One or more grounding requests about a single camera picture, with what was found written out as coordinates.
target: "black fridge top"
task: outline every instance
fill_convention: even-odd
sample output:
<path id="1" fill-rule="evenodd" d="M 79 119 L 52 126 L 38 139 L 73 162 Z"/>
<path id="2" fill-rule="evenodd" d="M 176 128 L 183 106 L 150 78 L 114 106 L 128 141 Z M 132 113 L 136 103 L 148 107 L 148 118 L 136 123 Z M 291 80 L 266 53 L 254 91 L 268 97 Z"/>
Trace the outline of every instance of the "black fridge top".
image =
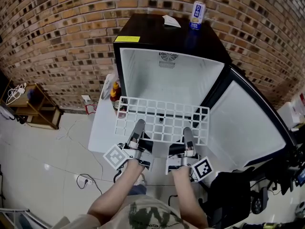
<path id="1" fill-rule="evenodd" d="M 181 28 L 164 25 L 164 18 L 155 14 L 133 14 L 118 36 L 139 36 L 137 45 L 128 47 L 184 53 L 223 63 L 232 60 L 208 22 L 199 31 L 189 29 L 189 20 L 175 18 Z"/>

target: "brick wall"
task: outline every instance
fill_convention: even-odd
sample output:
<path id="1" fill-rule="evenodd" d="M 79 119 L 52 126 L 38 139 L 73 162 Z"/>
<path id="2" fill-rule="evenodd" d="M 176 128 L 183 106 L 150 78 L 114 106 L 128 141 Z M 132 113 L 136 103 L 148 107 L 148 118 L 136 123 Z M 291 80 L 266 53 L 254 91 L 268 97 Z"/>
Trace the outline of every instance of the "brick wall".
<path id="1" fill-rule="evenodd" d="M 0 0 L 0 69 L 62 107 L 98 99 L 133 13 L 188 18 L 196 0 Z M 197 0 L 234 63 L 278 107 L 304 85 L 305 0 Z"/>

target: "hand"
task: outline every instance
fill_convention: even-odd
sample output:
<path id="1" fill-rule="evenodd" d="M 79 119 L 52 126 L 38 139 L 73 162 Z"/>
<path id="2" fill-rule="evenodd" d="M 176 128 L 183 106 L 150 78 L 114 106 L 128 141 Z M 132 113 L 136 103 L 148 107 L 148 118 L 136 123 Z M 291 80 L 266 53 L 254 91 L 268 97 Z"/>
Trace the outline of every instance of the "hand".
<path id="1" fill-rule="evenodd" d="M 190 167 L 189 166 L 182 166 L 179 168 L 179 170 L 172 170 L 174 178 L 179 177 L 189 177 L 190 175 Z"/>
<path id="2" fill-rule="evenodd" d="M 140 173 L 143 172 L 145 166 L 140 165 L 139 161 L 135 158 L 129 159 L 127 161 L 127 168 L 128 170 L 133 170 L 133 171 L 140 171 Z"/>

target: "yellow label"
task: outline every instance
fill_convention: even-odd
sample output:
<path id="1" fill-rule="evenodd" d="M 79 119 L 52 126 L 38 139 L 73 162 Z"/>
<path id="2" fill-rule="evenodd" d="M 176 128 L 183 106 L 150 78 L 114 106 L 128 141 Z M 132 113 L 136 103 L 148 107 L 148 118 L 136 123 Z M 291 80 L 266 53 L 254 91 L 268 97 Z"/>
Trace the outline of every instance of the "yellow label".
<path id="1" fill-rule="evenodd" d="M 115 42 L 139 42 L 139 36 L 118 36 Z"/>

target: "fridge vent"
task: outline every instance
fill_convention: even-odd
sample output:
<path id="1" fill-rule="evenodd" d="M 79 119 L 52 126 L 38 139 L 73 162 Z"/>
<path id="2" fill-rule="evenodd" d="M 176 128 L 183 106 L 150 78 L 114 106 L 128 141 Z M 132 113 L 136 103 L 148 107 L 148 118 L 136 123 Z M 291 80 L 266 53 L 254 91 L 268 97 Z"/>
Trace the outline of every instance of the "fridge vent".
<path id="1" fill-rule="evenodd" d="M 159 61 L 159 66 L 161 68 L 168 68 L 168 69 L 173 69 L 175 67 L 174 62 L 166 62 L 166 61 Z"/>
<path id="2" fill-rule="evenodd" d="M 115 134 L 130 137 L 139 119 L 146 122 L 142 140 L 184 144 L 183 130 L 189 127 L 196 145 L 208 144 L 210 109 L 152 99 L 123 97 L 117 113 Z"/>
<path id="3" fill-rule="evenodd" d="M 164 61 L 167 61 L 167 62 L 171 62 L 171 61 L 174 61 L 178 55 L 175 54 L 175 53 L 169 53 L 169 52 L 160 52 L 159 55 L 161 56 L 161 58 L 164 60 Z"/>

